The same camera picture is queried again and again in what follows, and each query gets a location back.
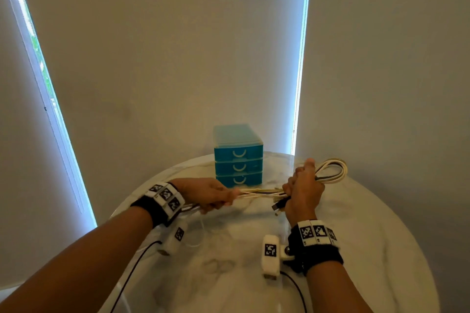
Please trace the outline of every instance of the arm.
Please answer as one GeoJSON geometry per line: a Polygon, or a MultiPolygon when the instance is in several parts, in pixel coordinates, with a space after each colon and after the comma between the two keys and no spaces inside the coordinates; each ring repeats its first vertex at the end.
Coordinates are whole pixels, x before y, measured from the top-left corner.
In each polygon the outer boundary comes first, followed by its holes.
{"type": "MultiPolygon", "coordinates": [[[[315,220],[325,185],[315,180],[315,161],[308,159],[304,167],[282,187],[291,196],[286,203],[286,216],[292,227],[299,221],[315,220]]],[[[342,264],[326,261],[307,272],[307,283],[315,313],[372,313],[357,291],[342,264]]]]}
{"type": "MultiPolygon", "coordinates": [[[[187,203],[205,211],[232,204],[238,192],[215,179],[172,181],[187,203]]],[[[131,207],[59,253],[0,304],[0,313],[97,312],[152,229],[150,214],[131,207]]]]}

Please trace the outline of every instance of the blue plastic drawer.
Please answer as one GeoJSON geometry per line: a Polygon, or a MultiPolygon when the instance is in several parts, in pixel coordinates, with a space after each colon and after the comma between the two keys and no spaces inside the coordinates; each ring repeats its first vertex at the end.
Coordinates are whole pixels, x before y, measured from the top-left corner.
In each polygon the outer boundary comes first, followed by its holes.
{"type": "Polygon", "coordinates": [[[263,183],[263,173],[245,174],[242,176],[216,176],[216,178],[226,187],[232,188],[235,186],[256,186],[263,183]]]}
{"type": "Polygon", "coordinates": [[[215,163],[217,176],[242,175],[261,171],[263,171],[263,159],[215,163]]]}
{"type": "Polygon", "coordinates": [[[214,148],[216,162],[263,158],[263,145],[214,148]]]}

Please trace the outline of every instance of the plastic organizer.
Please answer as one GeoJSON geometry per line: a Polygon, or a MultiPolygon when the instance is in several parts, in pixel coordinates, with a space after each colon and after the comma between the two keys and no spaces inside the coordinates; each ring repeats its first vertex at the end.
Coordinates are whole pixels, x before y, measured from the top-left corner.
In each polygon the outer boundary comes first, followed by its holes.
{"type": "Polygon", "coordinates": [[[214,126],[216,178],[226,187],[263,182],[263,141],[248,124],[214,126]]]}

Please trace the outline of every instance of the translucent lid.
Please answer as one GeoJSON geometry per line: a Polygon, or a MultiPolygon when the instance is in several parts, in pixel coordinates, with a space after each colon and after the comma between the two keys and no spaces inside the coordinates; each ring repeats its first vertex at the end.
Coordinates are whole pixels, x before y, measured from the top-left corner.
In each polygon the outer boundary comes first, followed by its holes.
{"type": "Polygon", "coordinates": [[[214,126],[214,147],[244,147],[262,145],[263,141],[248,124],[214,126]]]}

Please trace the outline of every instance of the white marble tabletop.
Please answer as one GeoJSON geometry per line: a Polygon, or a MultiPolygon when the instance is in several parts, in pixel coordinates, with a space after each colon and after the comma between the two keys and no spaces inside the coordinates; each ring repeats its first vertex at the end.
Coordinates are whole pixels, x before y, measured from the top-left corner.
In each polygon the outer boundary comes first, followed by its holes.
{"type": "MultiPolygon", "coordinates": [[[[280,187],[301,163],[291,155],[265,152],[264,156],[264,188],[280,187]]],[[[215,177],[214,156],[195,158],[157,174],[113,215],[128,208],[154,182],[176,177],[215,177]]],[[[290,228],[285,215],[276,217],[271,205],[269,198],[239,199],[232,207],[191,215],[187,245],[181,245],[174,257],[163,257],[155,250],[146,254],[115,312],[303,312],[288,279],[269,281],[261,273],[263,236],[279,235],[285,243],[290,228]]],[[[344,267],[374,312],[439,311],[434,280],[416,240],[373,193],[349,177],[326,185],[317,216],[334,230],[344,267]]],[[[160,235],[161,228],[154,229],[144,245],[160,235]]],[[[300,286],[311,312],[305,278],[288,267],[283,270],[300,286]]],[[[116,296],[117,292],[110,295],[101,312],[109,312],[116,296]]]]}

